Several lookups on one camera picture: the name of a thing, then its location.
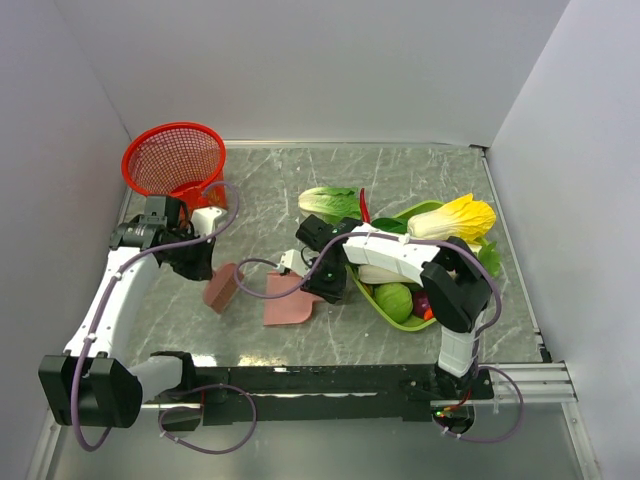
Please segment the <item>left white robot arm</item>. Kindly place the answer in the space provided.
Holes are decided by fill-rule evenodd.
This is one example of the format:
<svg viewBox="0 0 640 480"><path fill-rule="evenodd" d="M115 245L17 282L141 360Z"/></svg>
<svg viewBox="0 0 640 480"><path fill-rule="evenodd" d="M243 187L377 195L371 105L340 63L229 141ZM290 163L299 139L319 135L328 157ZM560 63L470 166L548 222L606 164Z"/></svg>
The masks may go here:
<svg viewBox="0 0 640 480"><path fill-rule="evenodd" d="M160 269L191 281L213 276L211 233L219 207L189 211L174 197L147 197L142 213L112 232L105 273L80 327L62 354L47 355L38 377L60 425L128 428L144 403L165 392L192 398L198 378L190 354L156 352L134 367L122 360L144 297Z"/></svg>

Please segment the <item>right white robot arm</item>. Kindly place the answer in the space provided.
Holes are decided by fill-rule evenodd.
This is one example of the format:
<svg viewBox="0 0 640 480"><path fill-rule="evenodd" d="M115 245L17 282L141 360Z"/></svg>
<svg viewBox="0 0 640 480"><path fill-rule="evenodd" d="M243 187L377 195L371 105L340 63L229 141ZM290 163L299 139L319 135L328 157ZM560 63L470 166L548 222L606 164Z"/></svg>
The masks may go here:
<svg viewBox="0 0 640 480"><path fill-rule="evenodd" d="M314 215L298 227L296 238L318 254L301 289L330 303L343 298L348 265L379 267L420 286L441 325L438 390L453 399L470 390L478 376L478 324L495 286L465 241L416 240L352 218L331 225Z"/></svg>

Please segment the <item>pink hand brush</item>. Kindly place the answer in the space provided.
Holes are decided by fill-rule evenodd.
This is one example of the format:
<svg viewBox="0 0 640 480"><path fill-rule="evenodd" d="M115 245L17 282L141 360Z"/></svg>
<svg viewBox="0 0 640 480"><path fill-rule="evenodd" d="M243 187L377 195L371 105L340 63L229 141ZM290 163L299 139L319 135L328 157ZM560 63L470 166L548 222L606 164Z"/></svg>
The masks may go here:
<svg viewBox="0 0 640 480"><path fill-rule="evenodd" d="M224 312L238 288L234 277L236 267L235 263L227 263L215 269L203 291L204 304L217 314Z"/></svg>

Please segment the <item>pink dustpan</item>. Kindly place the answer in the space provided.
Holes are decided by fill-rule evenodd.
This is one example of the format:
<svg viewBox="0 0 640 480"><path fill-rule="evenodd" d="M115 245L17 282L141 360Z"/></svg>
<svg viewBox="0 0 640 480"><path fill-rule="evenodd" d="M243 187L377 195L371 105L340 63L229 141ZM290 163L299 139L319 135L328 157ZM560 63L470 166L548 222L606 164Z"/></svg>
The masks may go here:
<svg viewBox="0 0 640 480"><path fill-rule="evenodd" d="M282 293L301 280L294 273L281 275L276 271L267 275L266 293L275 295ZM267 299L264 302L263 324L271 326L288 326L304 323L309 320L316 303L323 299L297 289L290 295L277 299Z"/></svg>

